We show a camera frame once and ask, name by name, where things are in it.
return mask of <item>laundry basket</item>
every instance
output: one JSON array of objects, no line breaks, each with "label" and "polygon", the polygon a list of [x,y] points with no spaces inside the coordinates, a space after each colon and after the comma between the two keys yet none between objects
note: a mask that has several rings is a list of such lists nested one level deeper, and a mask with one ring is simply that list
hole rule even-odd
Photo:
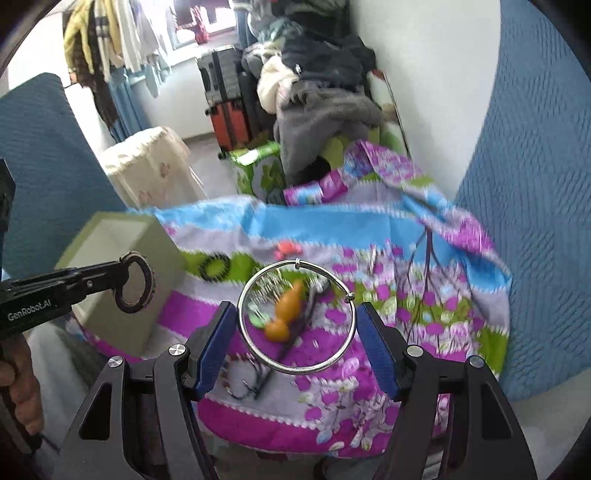
[{"label": "laundry basket", "polygon": [[99,162],[128,207],[167,208],[207,199],[188,157],[171,128],[156,127],[108,148]]}]

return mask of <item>window sill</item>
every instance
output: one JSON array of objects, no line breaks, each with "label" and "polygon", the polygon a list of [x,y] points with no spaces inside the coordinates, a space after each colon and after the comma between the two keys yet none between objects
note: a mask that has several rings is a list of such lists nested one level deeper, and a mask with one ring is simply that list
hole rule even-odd
[{"label": "window sill", "polygon": [[208,51],[214,50],[224,45],[232,45],[238,42],[238,36],[232,28],[229,31],[219,32],[211,35],[209,42],[203,45],[191,43],[184,47],[177,48],[168,54],[167,60],[171,67],[178,65],[190,59],[198,59],[205,55]]}]

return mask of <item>silver bangle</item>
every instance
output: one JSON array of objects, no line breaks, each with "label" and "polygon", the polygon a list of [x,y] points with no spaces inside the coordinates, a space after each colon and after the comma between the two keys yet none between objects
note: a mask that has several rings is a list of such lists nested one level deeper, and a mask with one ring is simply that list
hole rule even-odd
[{"label": "silver bangle", "polygon": [[[349,303],[349,307],[351,309],[351,327],[349,328],[349,333],[347,334],[347,338],[343,345],[339,348],[339,350],[330,358],[322,361],[319,364],[310,365],[309,367],[288,367],[287,365],[280,364],[279,362],[274,361],[272,358],[264,354],[259,347],[256,346],[255,342],[252,341],[252,338],[248,334],[246,330],[246,319],[244,316],[244,304],[246,302],[246,297],[248,296],[250,290],[253,288],[254,284],[259,280],[263,275],[270,272],[271,270],[276,270],[277,268],[285,267],[286,265],[295,265],[295,268],[299,270],[300,268],[305,268],[310,270],[314,273],[318,273],[318,275],[323,275],[333,281],[343,292],[345,292],[345,301]],[[357,330],[357,314],[355,312],[355,293],[349,291],[347,285],[345,285],[342,281],[340,281],[337,277],[335,277],[331,272],[326,270],[325,268],[319,267],[313,263],[305,262],[296,258],[294,260],[283,260],[281,262],[273,263],[271,265],[266,266],[265,268],[259,270],[244,286],[240,297],[238,298],[238,330],[242,335],[242,338],[246,342],[246,345],[259,360],[260,363],[272,368],[273,370],[277,370],[282,374],[287,375],[308,375],[320,372],[322,370],[327,369],[328,367],[334,365],[346,352],[347,348],[353,341],[355,337],[355,331]]]}]

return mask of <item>blue gripper pad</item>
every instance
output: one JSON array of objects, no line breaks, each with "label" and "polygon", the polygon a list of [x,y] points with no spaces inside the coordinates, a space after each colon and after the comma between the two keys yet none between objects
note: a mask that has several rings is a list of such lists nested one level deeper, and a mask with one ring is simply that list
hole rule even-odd
[{"label": "blue gripper pad", "polygon": [[375,321],[381,328],[388,328],[382,323],[374,307],[370,303],[362,303],[357,307],[357,332],[367,353],[369,363],[381,390],[390,398],[397,398],[400,388],[396,382],[395,362],[390,354],[377,325],[372,320],[369,309],[373,311]]},{"label": "blue gripper pad", "polygon": [[215,385],[226,358],[228,345],[236,331],[236,325],[238,324],[236,307],[229,302],[223,302],[222,305],[224,304],[227,304],[226,308],[221,312],[221,317],[217,321],[213,333],[210,335],[207,345],[199,358],[199,382],[195,387],[197,398],[203,398]]}]

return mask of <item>white wall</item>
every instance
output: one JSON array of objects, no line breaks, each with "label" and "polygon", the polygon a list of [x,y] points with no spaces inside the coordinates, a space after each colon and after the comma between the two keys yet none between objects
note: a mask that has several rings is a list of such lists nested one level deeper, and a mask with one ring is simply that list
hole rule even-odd
[{"label": "white wall", "polygon": [[453,197],[488,109],[499,0],[353,0],[358,34],[392,86],[411,155]]},{"label": "white wall", "polygon": [[212,123],[205,115],[207,101],[195,58],[173,66],[158,98],[152,97],[145,81],[136,83],[132,89],[153,127],[170,127],[182,139],[213,132]]},{"label": "white wall", "polygon": [[66,97],[86,141],[96,156],[115,145],[109,129],[96,111],[90,89],[72,85],[66,89]]},{"label": "white wall", "polygon": [[5,71],[0,77],[0,97],[7,93],[10,89],[8,88],[8,73]]},{"label": "white wall", "polygon": [[8,87],[13,89],[44,72],[58,75],[62,85],[68,87],[66,97],[95,155],[114,145],[109,130],[96,111],[92,92],[80,85],[69,86],[70,76],[64,57],[61,14],[49,15],[33,28],[8,64],[5,75]]},{"label": "white wall", "polygon": [[8,84],[13,89],[43,72],[58,75],[64,87],[70,84],[60,14],[41,20],[18,47],[8,64]]}]

